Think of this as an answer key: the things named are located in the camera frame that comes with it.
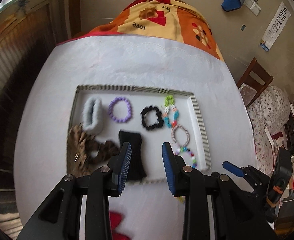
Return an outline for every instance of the beige wall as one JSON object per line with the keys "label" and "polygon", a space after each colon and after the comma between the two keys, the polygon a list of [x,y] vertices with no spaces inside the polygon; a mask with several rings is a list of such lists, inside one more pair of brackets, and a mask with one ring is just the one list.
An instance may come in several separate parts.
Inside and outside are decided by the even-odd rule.
{"label": "beige wall", "polygon": [[[105,24],[134,0],[81,0],[82,31]],[[232,12],[221,8],[223,0],[183,0],[207,18],[235,81],[253,57],[274,77],[272,85],[285,89],[294,100],[294,12],[288,0],[258,0],[261,12],[255,16],[245,6]],[[269,52],[259,42],[281,2],[292,16]]]}

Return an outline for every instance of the black scrunchie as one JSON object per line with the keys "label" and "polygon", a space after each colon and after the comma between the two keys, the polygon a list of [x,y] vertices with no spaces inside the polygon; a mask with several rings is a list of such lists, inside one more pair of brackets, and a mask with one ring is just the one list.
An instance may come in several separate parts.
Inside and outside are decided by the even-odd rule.
{"label": "black scrunchie", "polygon": [[[158,123],[154,123],[153,125],[149,125],[147,126],[146,125],[146,122],[145,122],[145,115],[150,112],[150,111],[156,111],[156,116],[157,116],[157,121]],[[156,106],[148,106],[148,107],[145,107],[141,113],[142,115],[142,125],[143,127],[146,128],[147,131],[149,130],[154,130],[155,128],[162,128],[163,125],[164,125],[164,120],[162,119],[161,117],[161,111],[159,111],[158,107]]]}

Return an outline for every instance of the table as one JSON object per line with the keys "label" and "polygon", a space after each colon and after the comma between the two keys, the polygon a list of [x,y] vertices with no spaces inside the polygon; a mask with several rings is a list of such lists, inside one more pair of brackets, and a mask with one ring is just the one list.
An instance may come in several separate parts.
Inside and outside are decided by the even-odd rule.
{"label": "table", "polygon": [[[53,50],[24,109],[14,157],[16,199],[23,224],[66,174],[68,122],[80,84],[192,91],[200,104],[211,152],[212,168],[205,174],[229,174],[221,166],[225,160],[257,167],[252,125],[225,63],[195,47],[162,38],[82,38]],[[241,179],[231,177],[239,187],[246,187]],[[120,231],[133,239],[181,239],[183,206],[170,195],[166,184],[128,187],[130,201],[126,200],[126,189],[120,198],[110,200],[111,210],[126,214]],[[144,202],[138,205],[134,201],[141,195]],[[134,206],[143,206],[145,212],[136,212]],[[144,221],[149,221],[151,235]],[[151,231],[158,232],[158,237]]]}

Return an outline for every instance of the blue cloth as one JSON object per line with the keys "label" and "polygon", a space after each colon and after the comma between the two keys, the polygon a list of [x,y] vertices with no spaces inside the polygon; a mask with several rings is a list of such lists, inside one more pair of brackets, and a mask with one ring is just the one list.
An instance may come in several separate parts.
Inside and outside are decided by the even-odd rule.
{"label": "blue cloth", "polygon": [[224,0],[222,3],[222,8],[224,11],[229,12],[237,10],[242,6],[240,0]]}

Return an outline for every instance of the wooden chair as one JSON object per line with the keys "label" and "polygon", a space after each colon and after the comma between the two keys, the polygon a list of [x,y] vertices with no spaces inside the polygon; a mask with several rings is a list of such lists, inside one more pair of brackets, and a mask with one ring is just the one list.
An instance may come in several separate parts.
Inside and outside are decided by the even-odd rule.
{"label": "wooden chair", "polygon": [[[258,83],[255,79],[253,79],[250,76],[250,72],[254,72],[257,76],[259,76],[265,84],[262,85]],[[253,58],[252,62],[249,64],[248,68],[246,69],[243,76],[239,79],[237,82],[237,88],[240,88],[240,86],[245,83],[246,85],[249,85],[253,89],[257,91],[256,95],[253,97],[253,99],[250,101],[248,105],[253,103],[256,98],[268,87],[268,85],[272,82],[273,76],[270,76],[266,70],[263,69],[263,67],[257,63],[257,60]]]}

